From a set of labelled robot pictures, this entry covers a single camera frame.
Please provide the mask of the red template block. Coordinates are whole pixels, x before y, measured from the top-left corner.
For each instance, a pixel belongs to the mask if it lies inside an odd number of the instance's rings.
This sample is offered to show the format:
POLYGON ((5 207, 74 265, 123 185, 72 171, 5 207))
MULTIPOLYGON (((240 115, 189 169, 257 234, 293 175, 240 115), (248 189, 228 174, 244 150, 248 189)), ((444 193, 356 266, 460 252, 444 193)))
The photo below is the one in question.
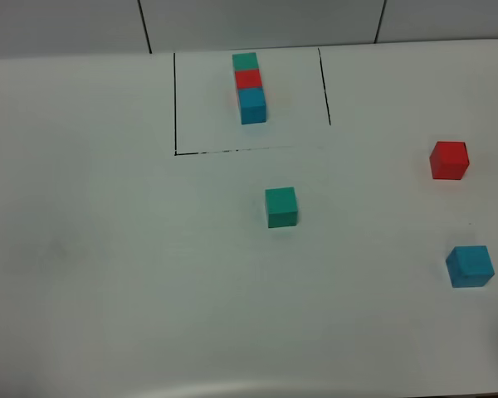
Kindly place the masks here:
POLYGON ((259 69, 236 70, 235 81, 237 90, 248 90, 262 87, 259 69))

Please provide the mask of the blue template block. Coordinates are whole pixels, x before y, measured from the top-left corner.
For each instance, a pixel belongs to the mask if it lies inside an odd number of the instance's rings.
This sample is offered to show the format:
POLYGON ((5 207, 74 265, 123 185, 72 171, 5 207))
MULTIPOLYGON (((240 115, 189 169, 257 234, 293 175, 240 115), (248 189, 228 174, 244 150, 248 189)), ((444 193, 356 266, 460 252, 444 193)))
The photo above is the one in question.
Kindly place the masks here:
POLYGON ((261 87, 241 89, 237 92, 237 99, 242 124, 267 121, 266 97, 261 87))

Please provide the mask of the green template block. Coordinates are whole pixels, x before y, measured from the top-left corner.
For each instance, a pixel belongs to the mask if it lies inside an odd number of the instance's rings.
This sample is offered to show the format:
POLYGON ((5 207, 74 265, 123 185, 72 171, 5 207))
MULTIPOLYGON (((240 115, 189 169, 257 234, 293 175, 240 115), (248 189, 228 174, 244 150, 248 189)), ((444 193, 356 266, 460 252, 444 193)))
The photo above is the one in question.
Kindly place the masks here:
POLYGON ((235 72, 259 69, 255 52, 233 54, 232 64, 235 72))

